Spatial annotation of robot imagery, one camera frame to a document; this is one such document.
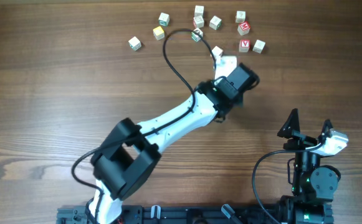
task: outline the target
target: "black cable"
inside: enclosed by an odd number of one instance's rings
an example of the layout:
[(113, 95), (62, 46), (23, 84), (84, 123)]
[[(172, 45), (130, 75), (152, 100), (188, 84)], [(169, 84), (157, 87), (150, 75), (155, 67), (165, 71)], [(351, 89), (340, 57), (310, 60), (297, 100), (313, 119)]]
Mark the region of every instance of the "black cable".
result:
[(303, 153), (303, 152), (311, 152), (314, 150), (319, 149), (322, 146), (322, 143), (318, 144), (317, 146), (313, 146), (313, 147), (309, 147), (305, 150), (279, 150), (279, 151), (274, 151), (274, 152), (270, 152), (268, 154), (263, 155), (255, 164), (254, 169), (253, 169), (253, 174), (251, 176), (251, 184), (253, 186), (253, 192), (255, 195), (255, 198), (258, 201), (258, 204), (261, 206), (261, 208), (264, 210), (264, 212), (276, 223), (276, 224), (280, 224), (280, 222), (278, 222), (278, 220), (276, 220), (275, 217), (273, 217), (265, 208), (264, 205), (261, 202), (261, 199), (258, 197), (258, 193), (257, 190), (255, 189), (255, 172), (257, 171), (258, 165), (260, 164), (260, 162), (262, 162), (266, 157), (275, 155), (275, 154), (280, 154), (280, 153)]
[(91, 188), (97, 189), (97, 190), (99, 190), (99, 192), (100, 192), (99, 198), (98, 198), (98, 202), (97, 202), (97, 206), (96, 206), (96, 208), (95, 208), (95, 223), (96, 223), (96, 224), (98, 223), (98, 222), (97, 222), (98, 208), (99, 208), (100, 203), (101, 203), (101, 201), (102, 201), (103, 190), (102, 190), (100, 187), (96, 186), (95, 184), (91, 184), (91, 183), (88, 183), (88, 182), (86, 182), (86, 181), (83, 181), (83, 180), (79, 179), (79, 178), (77, 177), (77, 175), (75, 174), (75, 168), (76, 168), (84, 159), (86, 159), (88, 156), (91, 156), (91, 155), (97, 153), (98, 151), (101, 151), (101, 150), (103, 150), (103, 149), (106, 149), (106, 148), (108, 148), (108, 147), (112, 147), (112, 146), (115, 146), (115, 145), (118, 145), (118, 144), (123, 144), (123, 143), (126, 142), (126, 141), (134, 141), (134, 140), (137, 140), (137, 139), (139, 139), (139, 138), (143, 138), (143, 137), (149, 136), (150, 134), (157, 133), (158, 131), (162, 130), (163, 128), (166, 128), (166, 127), (174, 124), (175, 122), (179, 121), (180, 119), (184, 118), (186, 115), (188, 115), (190, 112), (192, 112), (192, 110), (193, 110), (193, 108), (194, 108), (194, 105), (196, 104), (196, 96), (194, 95), (194, 90), (192, 89), (191, 85), (190, 85), (190, 84), (188, 83), (188, 81), (186, 81), (186, 80), (182, 77), (182, 75), (174, 68), (174, 66), (171, 64), (171, 62), (169, 62), (168, 57), (167, 57), (167, 53), (166, 53), (166, 44), (167, 44), (167, 41), (168, 41), (169, 37), (171, 37), (173, 34), (176, 34), (176, 33), (178, 33), (178, 32), (192, 32), (192, 33), (198, 35), (198, 36), (201, 38), (202, 42), (203, 42), (204, 44), (206, 44), (207, 48), (208, 48), (209, 51), (210, 51), (212, 60), (214, 61), (214, 72), (216, 71), (216, 68), (217, 68), (216, 59), (215, 59), (214, 54), (212, 53), (211, 47), (210, 47), (210, 45), (206, 42), (206, 40), (203, 39), (203, 37), (202, 37), (199, 33), (195, 32), (195, 31), (193, 31), (193, 30), (191, 30), (191, 29), (178, 29), (178, 30), (172, 31), (171, 33), (169, 33), (169, 34), (167, 35), (167, 37), (165, 38), (164, 43), (163, 43), (163, 57), (164, 57), (164, 59), (166, 60), (168, 66), (169, 66), (169, 67), (172, 69), (172, 71), (179, 77), (179, 79), (181, 79), (181, 81), (187, 86), (187, 88), (188, 88), (189, 91), (191, 92), (192, 98), (193, 98), (192, 105), (191, 105), (191, 106), (188, 108), (188, 110), (185, 111), (185, 113), (183, 113), (181, 116), (178, 116), (178, 117), (175, 118), (174, 120), (172, 120), (172, 121), (170, 121), (170, 122), (168, 122), (168, 123), (166, 123), (166, 124), (164, 124), (164, 125), (156, 128), (156, 129), (154, 129), (154, 130), (152, 130), (152, 131), (150, 131), (150, 132), (147, 132), (147, 133), (144, 133), (144, 134), (142, 134), (142, 135), (138, 135), (138, 136), (135, 136), (135, 137), (132, 137), (132, 138), (126, 138), (126, 139), (122, 139), (122, 140), (120, 140), (120, 141), (112, 142), (112, 143), (106, 145), (104, 148), (98, 147), (98, 148), (96, 148), (96, 149), (93, 149), (93, 150), (85, 153), (83, 156), (79, 157), (79, 158), (74, 162), (73, 166), (71, 167), (71, 174), (72, 174), (73, 178), (75, 179), (75, 181), (77, 181), (78, 183), (80, 183), (80, 184), (82, 184), (82, 185), (85, 185), (85, 186), (87, 186), (87, 187), (91, 187)]

